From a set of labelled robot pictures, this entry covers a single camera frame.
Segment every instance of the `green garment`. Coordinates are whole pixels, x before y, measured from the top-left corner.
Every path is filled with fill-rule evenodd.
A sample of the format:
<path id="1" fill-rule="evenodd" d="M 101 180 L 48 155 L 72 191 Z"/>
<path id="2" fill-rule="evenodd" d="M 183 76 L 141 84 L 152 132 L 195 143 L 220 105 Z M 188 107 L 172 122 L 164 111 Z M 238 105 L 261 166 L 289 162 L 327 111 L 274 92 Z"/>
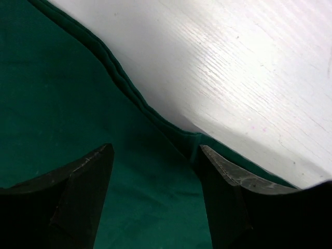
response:
<path id="1" fill-rule="evenodd" d="M 287 185 L 214 139 L 164 120 L 106 46 L 45 0 L 0 0 L 0 141 L 1 187 L 113 144 L 96 249 L 212 247 L 191 169 L 200 144 Z"/>

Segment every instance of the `tabletop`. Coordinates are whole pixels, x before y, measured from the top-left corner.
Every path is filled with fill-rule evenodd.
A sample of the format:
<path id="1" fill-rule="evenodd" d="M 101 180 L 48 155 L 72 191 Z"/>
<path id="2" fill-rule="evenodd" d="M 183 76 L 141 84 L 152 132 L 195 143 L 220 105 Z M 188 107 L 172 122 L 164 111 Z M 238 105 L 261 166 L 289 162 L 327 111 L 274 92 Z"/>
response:
<path id="1" fill-rule="evenodd" d="M 50 2 L 165 119 L 300 188 L 332 178 L 332 1 Z"/>

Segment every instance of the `dark green fabric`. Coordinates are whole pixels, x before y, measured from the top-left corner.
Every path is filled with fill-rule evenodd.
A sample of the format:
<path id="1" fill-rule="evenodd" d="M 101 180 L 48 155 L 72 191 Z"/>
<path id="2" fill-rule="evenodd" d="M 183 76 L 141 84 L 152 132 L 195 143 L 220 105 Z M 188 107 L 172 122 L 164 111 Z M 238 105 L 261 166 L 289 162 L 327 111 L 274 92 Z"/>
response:
<path id="1" fill-rule="evenodd" d="M 115 162 L 95 248 L 211 248 L 199 144 L 287 185 L 149 107 L 105 45 L 44 0 L 0 0 L 0 186 L 112 143 Z"/>

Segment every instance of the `black object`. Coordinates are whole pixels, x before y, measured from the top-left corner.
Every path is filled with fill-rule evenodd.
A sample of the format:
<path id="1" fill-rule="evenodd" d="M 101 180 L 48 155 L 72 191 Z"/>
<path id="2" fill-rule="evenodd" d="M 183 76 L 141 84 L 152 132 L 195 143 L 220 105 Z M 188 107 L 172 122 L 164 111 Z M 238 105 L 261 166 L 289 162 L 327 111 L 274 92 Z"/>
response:
<path id="1" fill-rule="evenodd" d="M 105 144 L 47 174 L 0 189 L 1 248 L 92 249 L 113 166 Z"/>
<path id="2" fill-rule="evenodd" d="M 195 172 L 214 249 L 330 246 L 332 182 L 305 190 L 278 185 L 205 145 Z"/>

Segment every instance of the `scratch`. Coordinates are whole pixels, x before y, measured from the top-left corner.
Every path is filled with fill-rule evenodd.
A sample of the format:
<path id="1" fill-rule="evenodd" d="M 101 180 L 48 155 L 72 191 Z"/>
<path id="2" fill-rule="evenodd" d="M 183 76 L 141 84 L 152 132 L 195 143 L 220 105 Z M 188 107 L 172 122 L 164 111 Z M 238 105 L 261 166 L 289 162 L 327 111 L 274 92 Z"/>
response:
<path id="1" fill-rule="evenodd" d="M 330 50 L 330 58 L 328 59 L 328 64 L 327 64 L 327 78 L 329 79 L 330 79 L 331 65 L 332 65 L 332 47 Z"/>

